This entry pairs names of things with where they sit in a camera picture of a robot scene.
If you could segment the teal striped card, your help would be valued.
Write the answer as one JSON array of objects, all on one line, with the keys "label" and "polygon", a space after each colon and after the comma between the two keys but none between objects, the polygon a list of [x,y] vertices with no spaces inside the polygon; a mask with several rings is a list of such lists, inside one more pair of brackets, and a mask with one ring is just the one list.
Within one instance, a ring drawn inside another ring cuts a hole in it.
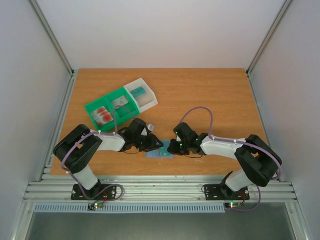
[{"label": "teal striped card", "polygon": [[170,140],[161,140],[162,141],[162,143],[163,143],[163,147],[161,147],[160,149],[159,149],[159,156],[161,157],[161,158],[173,158],[173,155],[171,154],[171,153],[169,153],[168,151],[167,151],[167,148],[168,148],[168,146],[169,146],[169,144],[170,144]]}]

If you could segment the pink card holder wallet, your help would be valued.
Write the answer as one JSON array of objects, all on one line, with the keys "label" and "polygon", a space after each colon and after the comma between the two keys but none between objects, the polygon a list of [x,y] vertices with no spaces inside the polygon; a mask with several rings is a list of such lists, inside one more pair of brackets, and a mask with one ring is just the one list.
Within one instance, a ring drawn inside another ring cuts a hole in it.
[{"label": "pink card holder wallet", "polygon": [[161,142],[163,144],[162,147],[146,152],[145,157],[153,159],[172,159],[174,155],[168,152],[170,140],[161,140]]}]

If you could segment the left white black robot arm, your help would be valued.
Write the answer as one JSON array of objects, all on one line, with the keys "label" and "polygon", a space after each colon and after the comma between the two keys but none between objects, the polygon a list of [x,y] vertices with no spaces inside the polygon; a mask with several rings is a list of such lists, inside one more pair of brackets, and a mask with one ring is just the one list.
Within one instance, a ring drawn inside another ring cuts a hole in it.
[{"label": "left white black robot arm", "polygon": [[61,168],[75,180],[75,193],[80,193],[82,199],[111,201],[115,197],[107,192],[116,190],[117,186],[102,184],[91,170],[90,160],[97,151],[127,153],[134,147],[147,153],[163,147],[152,133],[153,128],[140,118],[114,132],[94,131],[80,124],[54,147],[53,154],[60,160]]}]

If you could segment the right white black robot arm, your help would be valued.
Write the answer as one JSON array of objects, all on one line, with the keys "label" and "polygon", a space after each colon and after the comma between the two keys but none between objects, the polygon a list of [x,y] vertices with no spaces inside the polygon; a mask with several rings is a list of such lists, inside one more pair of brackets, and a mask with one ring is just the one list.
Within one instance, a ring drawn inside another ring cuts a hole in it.
[{"label": "right white black robot arm", "polygon": [[250,186],[265,187],[281,173],[281,158],[257,135],[247,138],[231,139],[197,134],[185,122],[173,129],[176,138],[170,140],[167,151],[172,155],[187,156],[190,153],[200,156],[222,156],[238,161],[241,169],[231,171],[213,191],[223,200],[234,199],[238,191]]}]

